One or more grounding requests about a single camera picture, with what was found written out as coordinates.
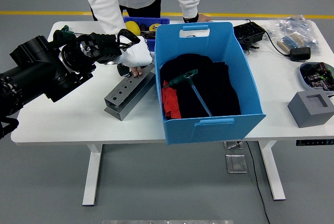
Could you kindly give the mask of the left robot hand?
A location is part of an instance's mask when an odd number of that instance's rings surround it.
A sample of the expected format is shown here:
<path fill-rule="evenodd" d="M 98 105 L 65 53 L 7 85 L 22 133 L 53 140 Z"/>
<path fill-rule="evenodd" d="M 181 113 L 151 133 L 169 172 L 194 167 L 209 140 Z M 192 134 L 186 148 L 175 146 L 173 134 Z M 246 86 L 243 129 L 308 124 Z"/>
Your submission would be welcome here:
<path fill-rule="evenodd" d="M 122 51 L 122 55 L 119 56 L 114 64 L 123 64 L 126 67 L 142 67 L 152 63 L 152 56 L 146 44 L 145 38 L 138 37 L 140 42 L 131 46 L 125 51 Z"/>

